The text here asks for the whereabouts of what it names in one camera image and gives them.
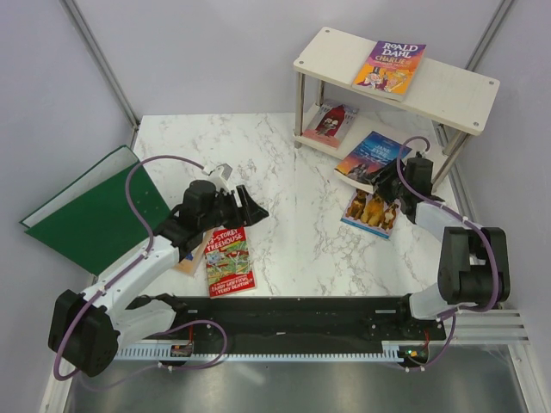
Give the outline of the Jane Eyre book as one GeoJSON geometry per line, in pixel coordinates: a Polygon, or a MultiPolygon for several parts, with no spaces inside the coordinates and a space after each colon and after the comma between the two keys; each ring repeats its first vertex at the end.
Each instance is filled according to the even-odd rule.
{"type": "Polygon", "coordinates": [[[335,176],[354,188],[372,193],[376,173],[399,155],[400,147],[400,143],[371,132],[335,167],[335,176]]]}

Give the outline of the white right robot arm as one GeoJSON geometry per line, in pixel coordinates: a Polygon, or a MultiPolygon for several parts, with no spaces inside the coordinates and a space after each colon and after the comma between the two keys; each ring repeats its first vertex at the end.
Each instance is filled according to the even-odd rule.
{"type": "Polygon", "coordinates": [[[432,168],[418,156],[394,159],[372,175],[376,195],[397,201],[403,215],[441,243],[436,283],[409,295],[409,309],[394,317],[396,332],[407,339],[424,330],[425,319],[489,311],[511,294],[504,230],[478,225],[446,206],[432,193],[432,168]]]}

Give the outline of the Charlie Chocolate Factory book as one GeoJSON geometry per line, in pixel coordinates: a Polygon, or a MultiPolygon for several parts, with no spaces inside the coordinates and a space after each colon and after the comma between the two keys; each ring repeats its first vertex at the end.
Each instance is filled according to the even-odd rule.
{"type": "Polygon", "coordinates": [[[425,48],[425,44],[377,41],[352,82],[352,89],[402,102],[425,48]]]}

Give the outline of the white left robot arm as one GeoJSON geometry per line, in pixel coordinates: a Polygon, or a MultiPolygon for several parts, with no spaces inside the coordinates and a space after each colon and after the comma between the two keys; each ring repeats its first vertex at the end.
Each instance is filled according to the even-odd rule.
{"type": "Polygon", "coordinates": [[[79,372],[95,377],[121,348],[157,333],[170,338],[185,335],[189,318],[170,304],[152,299],[133,309],[131,303],[195,250],[206,232],[252,226],[268,216],[243,185],[226,191],[210,181],[191,182],[182,203],[132,258],[81,293],[67,290],[59,295],[48,337],[48,346],[56,353],[54,363],[68,361],[79,372]]]}

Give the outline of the Why Do Dogs Bark book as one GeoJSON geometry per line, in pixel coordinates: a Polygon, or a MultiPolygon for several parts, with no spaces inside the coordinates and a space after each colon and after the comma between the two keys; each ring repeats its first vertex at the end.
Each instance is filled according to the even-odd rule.
{"type": "Polygon", "coordinates": [[[345,208],[341,221],[378,237],[389,239],[399,213],[398,200],[387,203],[378,194],[357,189],[345,208]]]}

